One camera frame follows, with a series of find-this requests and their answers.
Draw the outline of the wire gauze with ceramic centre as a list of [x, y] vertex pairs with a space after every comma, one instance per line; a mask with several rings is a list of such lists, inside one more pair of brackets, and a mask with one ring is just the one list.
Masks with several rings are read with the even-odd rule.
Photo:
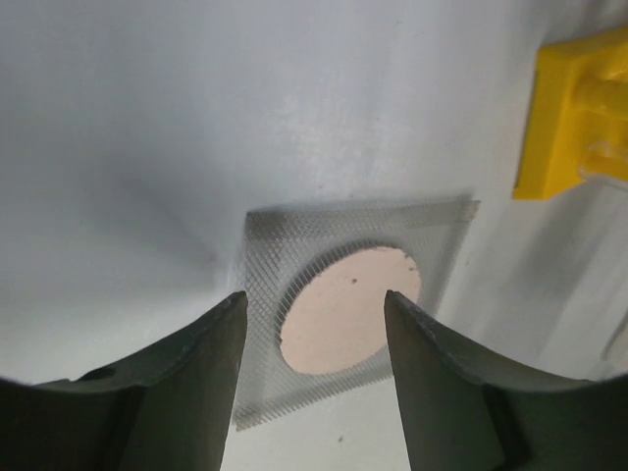
[[235, 426], [389, 377], [386, 294], [437, 311], [478, 209], [463, 194], [248, 212], [240, 256], [248, 331]]

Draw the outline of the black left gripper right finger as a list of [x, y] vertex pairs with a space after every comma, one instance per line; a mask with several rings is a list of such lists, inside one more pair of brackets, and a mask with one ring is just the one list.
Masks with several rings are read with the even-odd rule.
[[626, 376], [590, 382], [528, 367], [396, 291], [384, 311], [411, 469], [626, 469]]

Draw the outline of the clear glass test tube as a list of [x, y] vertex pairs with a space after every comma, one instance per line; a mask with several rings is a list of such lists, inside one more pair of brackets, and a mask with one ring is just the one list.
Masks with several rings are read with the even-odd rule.
[[595, 142], [584, 151], [579, 167], [584, 181], [603, 183], [627, 192], [627, 146]]

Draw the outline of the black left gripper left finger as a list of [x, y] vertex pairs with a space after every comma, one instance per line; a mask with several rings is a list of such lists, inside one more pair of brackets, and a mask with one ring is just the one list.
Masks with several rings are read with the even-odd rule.
[[235, 292], [75, 381], [1, 382], [4, 470], [218, 470], [247, 330]]

